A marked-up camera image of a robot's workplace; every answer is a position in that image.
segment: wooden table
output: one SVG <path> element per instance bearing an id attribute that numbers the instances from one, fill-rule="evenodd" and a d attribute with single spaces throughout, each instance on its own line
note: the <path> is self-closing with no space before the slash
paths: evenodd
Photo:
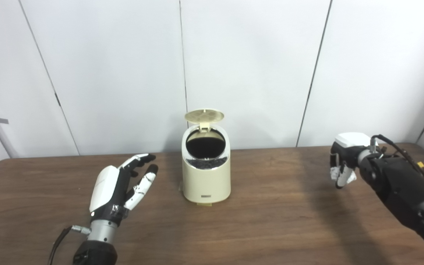
<path id="1" fill-rule="evenodd" d="M 420 147 L 402 147 L 424 162 Z M 180 153 L 157 155 L 153 186 L 118 229 L 118 265 L 424 265 L 423 240 L 364 181 L 335 189 L 327 146 L 232 151 L 232 194 L 212 207 L 179 192 Z M 89 226 L 100 170 L 128 157 L 1 161 L 0 264 L 45 264 L 62 228 Z M 71 264 L 83 240 L 70 233 L 54 265 Z"/>

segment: open lid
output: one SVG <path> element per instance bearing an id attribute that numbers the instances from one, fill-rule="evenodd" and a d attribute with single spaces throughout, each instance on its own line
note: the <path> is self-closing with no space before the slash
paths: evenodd
<path id="1" fill-rule="evenodd" d="M 219 122 L 224 114 L 216 109 L 196 109 L 184 115 L 184 118 L 194 124 L 199 124 L 200 131 L 210 131 L 210 124 Z"/>

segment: cream trash can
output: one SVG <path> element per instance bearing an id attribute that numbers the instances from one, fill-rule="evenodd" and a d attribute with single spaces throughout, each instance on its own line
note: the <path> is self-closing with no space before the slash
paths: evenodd
<path id="1" fill-rule="evenodd" d="M 198 109 L 185 119 L 197 124 L 184 132 L 182 139 L 183 193 L 195 203 L 216 203 L 230 195 L 230 142 L 225 130 L 214 123 L 222 112 Z"/>

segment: silver cylindrical joint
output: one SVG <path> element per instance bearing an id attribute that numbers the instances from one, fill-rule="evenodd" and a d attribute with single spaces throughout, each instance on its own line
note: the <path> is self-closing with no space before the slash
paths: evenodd
<path id="1" fill-rule="evenodd" d="M 364 151 L 362 151 L 358 156 L 358 165 L 361 164 L 362 159 L 364 159 L 365 157 L 367 157 L 370 154 L 374 154 L 374 152 L 372 152 L 371 150 L 368 150 L 368 149 L 365 149 Z"/>
<path id="2" fill-rule="evenodd" d="M 91 233 L 88 240 L 96 240 L 112 244 L 117 225 L 108 220 L 94 220 L 91 223 Z"/>

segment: cable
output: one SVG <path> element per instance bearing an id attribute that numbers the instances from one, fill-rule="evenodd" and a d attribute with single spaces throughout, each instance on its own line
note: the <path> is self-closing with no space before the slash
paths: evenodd
<path id="1" fill-rule="evenodd" d="M 59 245 L 60 245 L 61 241 L 64 239 L 64 237 L 70 232 L 71 228 L 72 228 L 72 226 L 69 226 L 69 227 L 65 228 L 64 230 L 62 230 L 62 233 L 60 233 L 57 240 L 55 240 L 55 242 L 53 243 L 52 251 L 50 252 L 50 256 L 49 256 L 48 265 L 52 265 L 53 257 L 55 256 L 55 251 L 59 247 Z"/>
<path id="2" fill-rule="evenodd" d="M 399 146 L 397 146 L 397 144 L 395 144 L 393 141 L 391 141 L 389 138 L 383 136 L 382 134 L 379 135 L 374 135 L 371 137 L 371 145 L 375 145 L 375 138 L 377 139 L 381 139 L 382 141 L 388 143 L 390 146 L 393 146 L 395 148 L 395 150 L 397 152 L 399 152 L 400 154 L 402 154 L 402 156 L 408 161 L 408 163 L 410 165 L 412 165 L 412 167 L 417 170 L 421 176 L 423 176 L 424 178 L 424 170 L 422 170 L 420 168 L 420 166 L 415 163 L 415 161 L 413 160 L 413 158 L 407 153 L 407 151 L 403 150 L 402 148 L 400 148 Z"/>

